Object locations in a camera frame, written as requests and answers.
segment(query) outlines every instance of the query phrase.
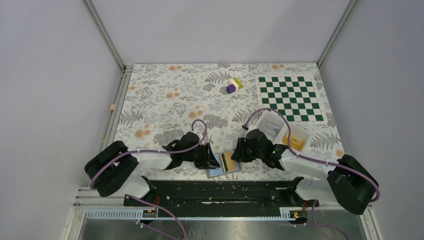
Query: small wooden block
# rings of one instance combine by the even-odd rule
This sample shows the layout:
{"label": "small wooden block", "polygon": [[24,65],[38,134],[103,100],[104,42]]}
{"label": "small wooden block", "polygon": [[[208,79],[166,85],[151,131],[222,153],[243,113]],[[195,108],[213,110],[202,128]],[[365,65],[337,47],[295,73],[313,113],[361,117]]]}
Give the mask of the small wooden block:
{"label": "small wooden block", "polygon": [[236,91],[236,86],[234,86],[233,84],[230,84],[229,86],[226,87],[226,92],[229,94],[232,94]]}
{"label": "small wooden block", "polygon": [[236,77],[233,77],[232,78],[234,81],[235,81],[235,83],[238,85],[238,89],[241,89],[241,88],[243,88],[243,85],[242,85],[242,83],[236,78]]}
{"label": "small wooden block", "polygon": [[233,84],[235,86],[235,91],[239,90],[239,85],[237,84],[236,81],[234,81],[234,79],[230,78],[229,81],[231,82],[231,84]]}

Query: gray leaf pattern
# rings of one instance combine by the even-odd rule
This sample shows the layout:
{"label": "gray leaf pattern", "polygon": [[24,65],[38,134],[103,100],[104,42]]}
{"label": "gray leaf pattern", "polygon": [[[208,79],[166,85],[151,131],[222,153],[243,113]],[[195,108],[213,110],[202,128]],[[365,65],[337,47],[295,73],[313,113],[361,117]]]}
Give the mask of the gray leaf pattern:
{"label": "gray leaf pattern", "polygon": [[207,92],[210,92],[214,87],[215,87],[214,84],[208,83],[208,84],[204,85],[202,89],[207,91]]}
{"label": "gray leaf pattern", "polygon": [[213,83],[213,84],[222,84],[224,82],[227,82],[228,79],[232,78],[229,73],[225,72],[212,72],[207,78],[205,79],[205,82]]}
{"label": "gray leaf pattern", "polygon": [[140,121],[141,119],[143,119],[143,115],[140,112],[140,110],[134,111],[134,110],[129,110],[129,111],[122,111],[120,117],[119,117],[119,124],[128,126],[128,125],[133,125],[133,123],[135,121]]}
{"label": "gray leaf pattern", "polygon": [[181,129],[172,129],[158,133],[153,137],[153,142],[160,146],[168,145],[174,140],[179,140],[184,135],[184,131]]}
{"label": "gray leaf pattern", "polygon": [[320,148],[320,149],[326,149],[327,151],[330,149],[333,149],[334,145],[337,143],[341,143],[339,136],[337,133],[316,133],[312,140],[310,141],[310,147],[313,148]]}
{"label": "gray leaf pattern", "polygon": [[[343,151],[336,122],[315,63],[285,64],[135,64],[114,140],[122,140],[131,149],[158,149],[179,140],[191,131],[195,119],[208,125],[205,142],[215,154],[233,150],[237,138],[246,135],[241,125],[259,108],[256,75],[308,74],[315,79],[317,94],[328,118],[327,124],[298,125],[311,133],[305,152],[335,157]],[[228,94],[229,78],[243,84],[238,92]],[[257,114],[253,123],[261,114]],[[202,133],[202,124],[194,125]],[[242,163],[242,170],[214,180],[292,180],[310,176],[271,169],[255,160]],[[192,162],[183,162],[171,170],[144,169],[136,172],[151,180],[207,180],[205,170],[196,169]]]}
{"label": "gray leaf pattern", "polygon": [[337,127],[336,124],[336,119],[334,118],[334,115],[330,112],[326,112],[325,115],[327,116],[327,126],[329,126],[330,128],[335,128]]}
{"label": "gray leaf pattern", "polygon": [[206,114],[203,117],[203,120],[205,121],[206,126],[210,129],[212,129],[212,128],[222,129],[222,128],[228,126],[228,121],[226,119],[223,119],[219,116],[215,116],[215,115],[212,115],[212,114]]}

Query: purple cube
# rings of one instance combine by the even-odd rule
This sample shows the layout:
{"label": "purple cube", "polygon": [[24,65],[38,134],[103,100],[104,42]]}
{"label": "purple cube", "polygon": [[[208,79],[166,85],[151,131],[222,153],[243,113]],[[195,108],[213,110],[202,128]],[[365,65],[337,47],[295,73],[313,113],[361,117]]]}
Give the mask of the purple cube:
{"label": "purple cube", "polygon": [[236,91],[236,86],[234,86],[233,84],[226,87],[226,92],[229,93],[229,94],[232,94],[235,91]]}

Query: card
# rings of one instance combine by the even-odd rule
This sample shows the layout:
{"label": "card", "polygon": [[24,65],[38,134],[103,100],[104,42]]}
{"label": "card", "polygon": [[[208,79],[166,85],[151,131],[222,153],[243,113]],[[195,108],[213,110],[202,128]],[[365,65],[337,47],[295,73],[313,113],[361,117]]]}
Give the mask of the card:
{"label": "card", "polygon": [[226,151],[221,154],[215,154],[215,159],[221,167],[215,169],[207,169],[206,175],[208,178],[218,177],[225,174],[234,173],[242,169],[239,162],[236,162],[231,159],[234,150]]}

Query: metal floor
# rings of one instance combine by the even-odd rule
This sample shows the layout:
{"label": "metal floor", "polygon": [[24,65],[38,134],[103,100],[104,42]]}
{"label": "metal floor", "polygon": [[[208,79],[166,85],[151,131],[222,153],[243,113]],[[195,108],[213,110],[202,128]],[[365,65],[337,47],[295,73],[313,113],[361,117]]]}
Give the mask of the metal floor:
{"label": "metal floor", "polygon": [[[319,223],[336,225],[350,240],[366,240],[360,217],[344,210],[315,210]],[[293,227],[287,221],[268,220],[190,220],[182,221],[189,240],[325,240],[314,226]],[[312,223],[309,211],[308,223]],[[182,237],[174,220],[157,220],[151,226]],[[334,240],[346,238],[336,230],[321,227]],[[79,240],[168,240],[133,220],[85,219]]]}

